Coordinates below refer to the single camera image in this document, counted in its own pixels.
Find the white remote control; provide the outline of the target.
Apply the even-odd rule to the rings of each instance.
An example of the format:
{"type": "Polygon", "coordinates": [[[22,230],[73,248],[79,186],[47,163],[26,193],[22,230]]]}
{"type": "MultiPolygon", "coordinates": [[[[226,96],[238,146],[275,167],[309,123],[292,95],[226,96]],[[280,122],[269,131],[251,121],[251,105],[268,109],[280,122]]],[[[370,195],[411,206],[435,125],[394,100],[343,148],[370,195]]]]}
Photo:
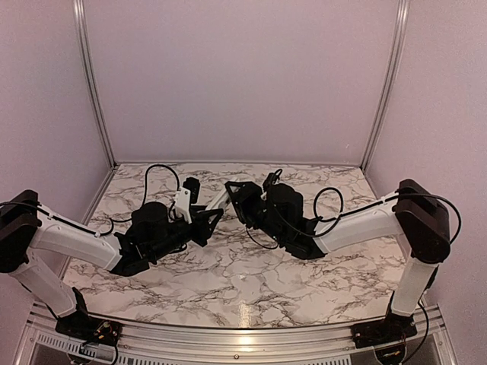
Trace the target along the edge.
{"type": "Polygon", "coordinates": [[[230,204],[231,197],[225,186],[223,186],[217,195],[206,205],[205,210],[211,211],[221,209],[222,211],[225,211],[230,204]]]}

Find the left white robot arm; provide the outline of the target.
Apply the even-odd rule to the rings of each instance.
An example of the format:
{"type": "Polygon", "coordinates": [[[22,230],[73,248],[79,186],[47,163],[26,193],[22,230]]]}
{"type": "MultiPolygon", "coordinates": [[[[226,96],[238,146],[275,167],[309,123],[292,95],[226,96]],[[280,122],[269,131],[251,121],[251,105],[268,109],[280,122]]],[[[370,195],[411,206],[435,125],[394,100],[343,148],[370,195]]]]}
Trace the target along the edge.
{"type": "Polygon", "coordinates": [[[97,327],[82,296],[37,257],[38,249],[130,277],[188,242],[205,246],[227,205],[224,195],[207,206],[194,205],[189,190],[181,189],[172,210],[160,202],[144,203],[132,212],[125,233],[101,233],[58,215],[39,203],[35,191],[26,190],[1,204],[1,271],[42,300],[57,319],[66,318],[65,324],[79,338],[90,338],[97,327]]]}

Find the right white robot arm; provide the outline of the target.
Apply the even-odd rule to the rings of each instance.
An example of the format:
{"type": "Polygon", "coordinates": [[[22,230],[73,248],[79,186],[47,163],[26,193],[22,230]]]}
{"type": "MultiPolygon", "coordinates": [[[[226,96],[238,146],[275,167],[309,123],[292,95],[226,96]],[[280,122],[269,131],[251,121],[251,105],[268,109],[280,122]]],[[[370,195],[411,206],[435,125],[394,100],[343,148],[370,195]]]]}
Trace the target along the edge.
{"type": "Polygon", "coordinates": [[[382,236],[403,236],[409,257],[377,334],[392,341],[406,329],[439,265],[450,255],[458,237],[450,231],[449,212],[455,207],[416,181],[405,179],[399,188],[361,208],[341,210],[335,217],[304,216],[304,197],[270,176],[262,185],[251,181],[226,182],[225,188],[238,220],[277,242],[297,259],[312,260],[382,236]]]}

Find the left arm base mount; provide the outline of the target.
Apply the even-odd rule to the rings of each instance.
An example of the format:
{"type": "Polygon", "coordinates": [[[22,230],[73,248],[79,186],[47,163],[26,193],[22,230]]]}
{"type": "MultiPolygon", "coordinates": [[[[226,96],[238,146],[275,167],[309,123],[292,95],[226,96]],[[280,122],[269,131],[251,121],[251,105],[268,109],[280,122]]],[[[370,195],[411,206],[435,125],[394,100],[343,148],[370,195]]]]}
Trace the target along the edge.
{"type": "Polygon", "coordinates": [[[104,344],[115,346],[122,330],[120,322],[87,318],[64,317],[57,321],[56,331],[60,334],[82,340],[85,344],[104,344]]]}

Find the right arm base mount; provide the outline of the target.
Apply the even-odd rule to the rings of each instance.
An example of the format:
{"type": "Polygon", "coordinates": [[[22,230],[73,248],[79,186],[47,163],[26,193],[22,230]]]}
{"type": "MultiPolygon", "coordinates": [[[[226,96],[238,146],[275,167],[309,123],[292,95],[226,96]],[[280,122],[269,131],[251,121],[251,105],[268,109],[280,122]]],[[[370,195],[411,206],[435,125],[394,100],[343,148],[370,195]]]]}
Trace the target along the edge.
{"type": "Polygon", "coordinates": [[[403,341],[418,333],[412,316],[404,317],[394,314],[383,319],[352,325],[351,332],[356,348],[403,341]]]}

